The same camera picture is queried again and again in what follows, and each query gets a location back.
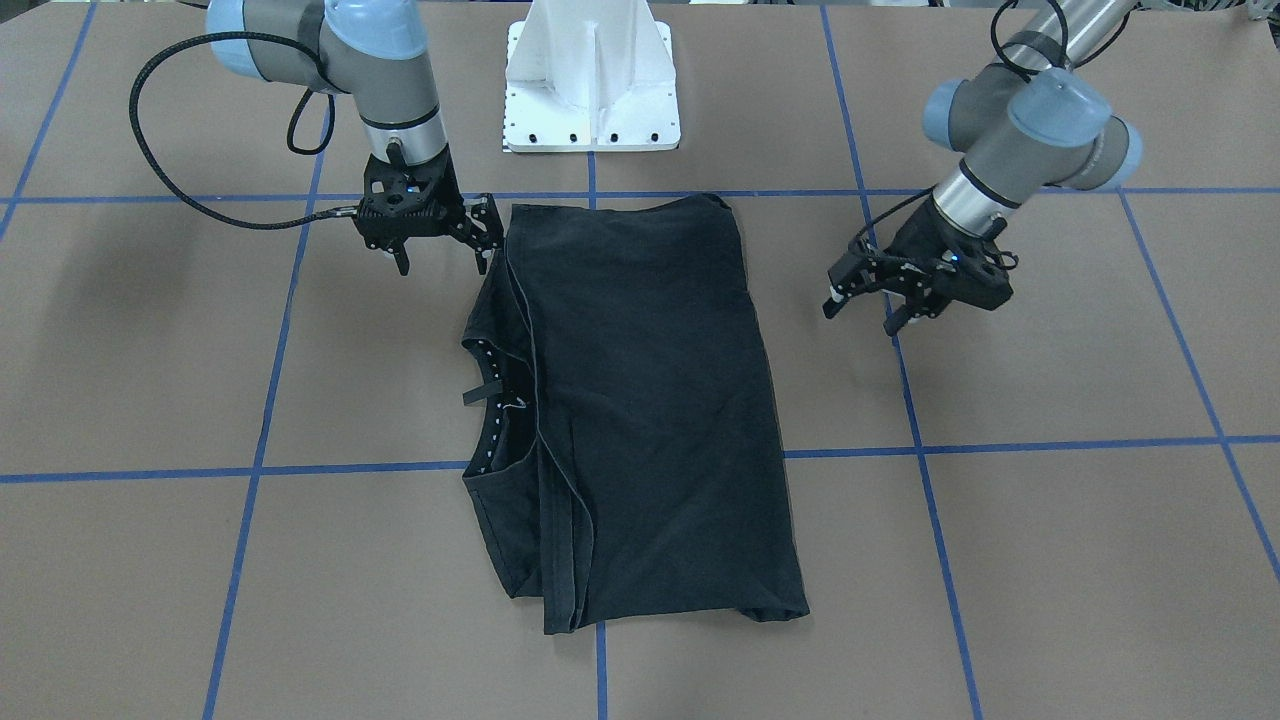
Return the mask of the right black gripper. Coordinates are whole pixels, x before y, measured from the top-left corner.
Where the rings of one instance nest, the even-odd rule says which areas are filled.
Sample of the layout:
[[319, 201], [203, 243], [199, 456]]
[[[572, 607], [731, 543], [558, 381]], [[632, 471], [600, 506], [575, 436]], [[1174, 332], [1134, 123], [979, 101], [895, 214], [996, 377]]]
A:
[[[504, 246], [506, 229], [495, 196], [480, 193], [462, 200], [449, 149], [417, 165], [396, 165], [371, 155], [364, 169], [361, 201], [366, 197], [387, 206], [411, 199], [430, 202], [445, 214], [447, 234], [474, 251], [480, 275], [488, 273], [490, 260]], [[411, 268], [404, 243], [406, 238], [390, 238], [385, 246], [401, 277], [407, 277]]]

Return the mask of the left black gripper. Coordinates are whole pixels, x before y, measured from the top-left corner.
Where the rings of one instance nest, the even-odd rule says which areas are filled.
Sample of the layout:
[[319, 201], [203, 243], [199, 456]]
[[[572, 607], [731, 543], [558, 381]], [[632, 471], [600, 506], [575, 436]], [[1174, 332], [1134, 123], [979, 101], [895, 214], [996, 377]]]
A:
[[835, 318], [851, 300], [865, 293], [887, 291], [905, 299], [892, 309], [882, 327], [888, 337], [922, 316], [933, 316], [951, 300], [945, 291], [959, 258], [988, 258], [1012, 269], [1012, 255], [996, 240], [1007, 222], [996, 217], [978, 236], [951, 223], [927, 199], [911, 213], [882, 252], [869, 240], [852, 240], [846, 252], [828, 269], [829, 297], [823, 302], [824, 318]]

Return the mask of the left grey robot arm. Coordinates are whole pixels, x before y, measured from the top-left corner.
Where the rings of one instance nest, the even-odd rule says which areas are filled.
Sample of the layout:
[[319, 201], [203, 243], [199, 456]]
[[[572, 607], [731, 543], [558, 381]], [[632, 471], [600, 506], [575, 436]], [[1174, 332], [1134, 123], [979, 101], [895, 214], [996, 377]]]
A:
[[941, 182], [901, 201], [910, 215], [882, 249], [868, 222], [829, 268], [827, 318], [855, 297], [891, 293], [883, 324], [897, 334], [951, 304], [992, 311], [1012, 297], [1014, 252], [997, 240], [1042, 188], [1102, 191], [1139, 167], [1139, 131], [1117, 117], [1079, 69], [1126, 27], [1133, 1], [1048, 1], [1023, 29], [989, 31], [995, 58], [970, 79], [951, 79], [922, 114], [928, 140], [959, 154]]

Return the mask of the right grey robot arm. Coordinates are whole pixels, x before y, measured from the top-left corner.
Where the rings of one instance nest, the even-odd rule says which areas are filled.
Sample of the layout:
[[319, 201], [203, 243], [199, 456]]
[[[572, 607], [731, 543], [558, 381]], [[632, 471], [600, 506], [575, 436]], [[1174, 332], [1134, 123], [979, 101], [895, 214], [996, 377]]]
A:
[[355, 100], [371, 154], [346, 215], [369, 249], [407, 274], [407, 240], [449, 236], [486, 272], [503, 227], [490, 195], [460, 192], [415, 3], [212, 1], [206, 31], [234, 73]]

